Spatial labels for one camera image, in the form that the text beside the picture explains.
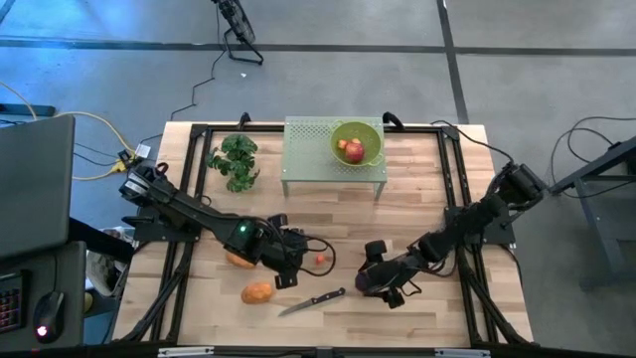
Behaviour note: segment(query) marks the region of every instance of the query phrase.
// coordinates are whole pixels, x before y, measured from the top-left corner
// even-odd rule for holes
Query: green plant
[[[256,143],[245,135],[231,134],[221,143],[221,151],[226,157],[215,155],[218,150],[218,147],[214,148],[208,155],[208,166],[219,170],[223,176],[231,175],[226,184],[228,190],[238,193],[251,188],[260,173],[260,170],[257,170],[253,175],[249,175],[249,171],[254,167],[252,154],[258,150]]]

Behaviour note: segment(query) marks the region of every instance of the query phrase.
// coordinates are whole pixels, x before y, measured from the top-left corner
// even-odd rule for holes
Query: red apple
[[[365,147],[360,143],[349,143],[345,148],[345,156],[352,164],[360,163],[365,157]]]

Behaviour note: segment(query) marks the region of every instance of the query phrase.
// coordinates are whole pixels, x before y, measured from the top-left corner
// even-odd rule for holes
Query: concrete floor
[[[444,44],[435,0],[243,0],[243,5],[262,44]],[[446,5],[456,46],[636,48],[631,21],[636,5],[629,0],[447,0]],[[0,24],[1,39],[215,43],[216,21],[207,0],[17,0]],[[161,132],[170,112],[189,102],[191,86],[209,74],[217,55],[5,47],[0,79],[33,103],[102,114],[136,143]],[[256,120],[280,120],[390,110],[406,122],[457,122],[444,54],[264,55],[262,68],[223,58],[217,79],[197,91],[199,105],[176,120],[236,120],[243,111]],[[635,57],[462,55],[457,61],[470,123],[485,124],[492,144],[542,176],[558,136],[576,120],[636,116]],[[15,99],[1,92],[0,101]],[[636,122],[590,127],[613,141],[636,132]],[[606,148],[587,135],[578,134],[574,146],[593,158]],[[108,152],[119,149],[104,126],[83,118],[77,141]],[[504,164],[494,157],[498,166]],[[581,165],[563,149],[556,163],[559,177]],[[94,175],[101,168],[77,160],[74,170]],[[72,215],[96,227],[120,225],[135,210],[117,194],[121,181],[112,176],[75,182]],[[579,203],[548,198],[515,230],[536,340],[549,347],[636,354],[634,287],[582,292],[578,286],[580,278],[604,266]]]

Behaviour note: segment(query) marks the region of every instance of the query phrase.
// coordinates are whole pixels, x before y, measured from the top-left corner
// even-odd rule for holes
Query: knife blade
[[[326,300],[329,299],[333,299],[336,297],[340,297],[342,295],[345,294],[345,292],[347,292],[347,290],[344,287],[340,287],[340,289],[332,291],[332,292],[327,292],[319,297],[311,297],[309,299],[307,299],[304,302],[298,303],[296,305],[293,305],[291,307],[285,308],[283,309],[280,313],[278,313],[279,317],[282,317],[284,315],[287,315],[289,313],[301,310],[303,308],[307,308],[307,307],[311,307],[314,304],[318,304],[318,303],[322,303]]]

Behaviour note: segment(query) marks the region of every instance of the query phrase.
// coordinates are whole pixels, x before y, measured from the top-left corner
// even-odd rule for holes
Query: wooden table
[[[169,180],[179,186],[184,165],[190,122],[166,124],[158,162],[170,165]],[[461,126],[468,135],[486,141],[482,125]],[[214,134],[213,147],[226,134]],[[287,213],[291,226],[328,239],[336,248],[336,268],[324,277],[301,272],[296,287],[278,291],[271,302],[246,305],[240,292],[251,282],[269,281],[274,272],[259,266],[242,269],[229,265],[225,251],[205,231],[195,246],[184,306],[179,344],[260,346],[365,346],[365,347],[462,347],[468,334],[457,273],[439,278],[421,273],[415,282],[422,294],[406,298],[406,304],[390,310],[377,298],[362,297],[354,288],[357,269],[365,260],[364,244],[385,240],[389,255],[402,253],[407,244],[442,223],[446,206],[437,141],[429,134],[387,134],[386,155],[389,182],[379,202],[361,184],[312,183],[294,188],[285,199],[280,187],[282,133],[250,133],[259,146],[256,167],[260,176],[248,192],[227,191],[227,178],[209,170],[204,193],[222,212],[257,216]],[[492,178],[489,151],[462,140],[462,151],[473,200],[483,196]],[[194,163],[199,163],[201,146]],[[450,146],[450,163],[454,163]],[[196,180],[191,178],[192,195]],[[461,203],[459,191],[455,190]],[[122,298],[113,337],[122,337],[145,313],[157,295],[167,244],[146,246],[135,256]],[[527,339],[532,332],[515,263],[501,248],[485,247],[484,262],[491,296],[499,308]],[[312,258],[306,261],[315,267]],[[311,296],[339,287],[344,298],[314,306],[285,317],[278,313]],[[173,297],[167,304],[163,334],[170,326]],[[486,337],[483,312],[476,305],[478,324]]]

